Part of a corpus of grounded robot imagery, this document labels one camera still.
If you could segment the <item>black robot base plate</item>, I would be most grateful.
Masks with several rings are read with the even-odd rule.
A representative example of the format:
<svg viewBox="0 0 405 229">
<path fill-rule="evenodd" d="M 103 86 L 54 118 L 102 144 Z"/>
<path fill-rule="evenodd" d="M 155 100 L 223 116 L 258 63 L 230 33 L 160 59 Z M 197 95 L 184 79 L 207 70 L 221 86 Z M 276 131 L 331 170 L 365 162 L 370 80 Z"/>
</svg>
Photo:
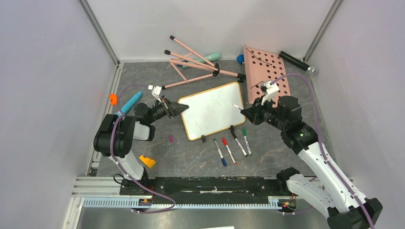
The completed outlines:
<svg viewBox="0 0 405 229">
<path fill-rule="evenodd" d="M 141 183 L 154 204 L 265 204 L 268 197 L 290 197 L 274 177 L 154 177 Z"/>
</svg>

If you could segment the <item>yellow-framed whiteboard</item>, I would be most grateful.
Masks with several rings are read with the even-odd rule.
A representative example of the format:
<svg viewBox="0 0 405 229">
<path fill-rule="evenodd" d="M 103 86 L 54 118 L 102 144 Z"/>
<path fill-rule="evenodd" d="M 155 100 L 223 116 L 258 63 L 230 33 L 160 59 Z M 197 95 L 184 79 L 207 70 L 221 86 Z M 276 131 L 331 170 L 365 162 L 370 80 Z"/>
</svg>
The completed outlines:
<svg viewBox="0 0 405 229">
<path fill-rule="evenodd" d="M 187 138 L 190 141 L 200 139 L 236 126 L 246 121 L 245 116 L 236 107 L 243 107 L 239 83 L 224 84 L 178 100 L 189 109 L 181 113 Z"/>
</svg>

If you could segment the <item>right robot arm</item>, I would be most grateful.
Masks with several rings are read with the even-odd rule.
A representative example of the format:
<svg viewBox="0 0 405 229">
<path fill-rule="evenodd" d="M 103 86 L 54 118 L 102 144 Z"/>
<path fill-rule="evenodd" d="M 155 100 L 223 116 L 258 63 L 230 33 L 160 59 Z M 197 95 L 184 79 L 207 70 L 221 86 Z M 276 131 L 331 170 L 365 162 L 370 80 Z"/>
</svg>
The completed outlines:
<svg viewBox="0 0 405 229">
<path fill-rule="evenodd" d="M 327 220 L 331 229 L 373 229 L 383 206 L 367 198 L 338 168 L 316 131 L 303 122 L 302 108 L 293 96 L 273 101 L 257 99 L 240 111 L 252 124 L 267 123 L 280 130 L 284 144 L 303 160 L 322 183 L 319 188 L 294 168 L 277 174 L 276 189 L 282 195 L 297 194 Z"/>
</svg>

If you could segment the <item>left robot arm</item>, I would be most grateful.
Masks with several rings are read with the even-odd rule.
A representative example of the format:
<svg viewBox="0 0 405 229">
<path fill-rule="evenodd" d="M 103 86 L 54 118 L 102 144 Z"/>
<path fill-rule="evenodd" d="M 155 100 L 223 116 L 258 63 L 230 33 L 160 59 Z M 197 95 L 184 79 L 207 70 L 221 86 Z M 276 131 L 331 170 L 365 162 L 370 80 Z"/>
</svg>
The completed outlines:
<svg viewBox="0 0 405 229">
<path fill-rule="evenodd" d="M 138 194 L 149 191 L 150 181 L 144 178 L 147 173 L 132 152 L 133 141 L 152 141 L 156 128 L 153 122 L 168 117 L 173 119 L 189 109 L 162 96 L 153 107 L 139 103 L 134 107 L 134 115 L 124 117 L 117 114 L 105 115 L 93 140 L 96 152 L 112 160 L 124 178 L 133 179 L 132 188 Z"/>
</svg>

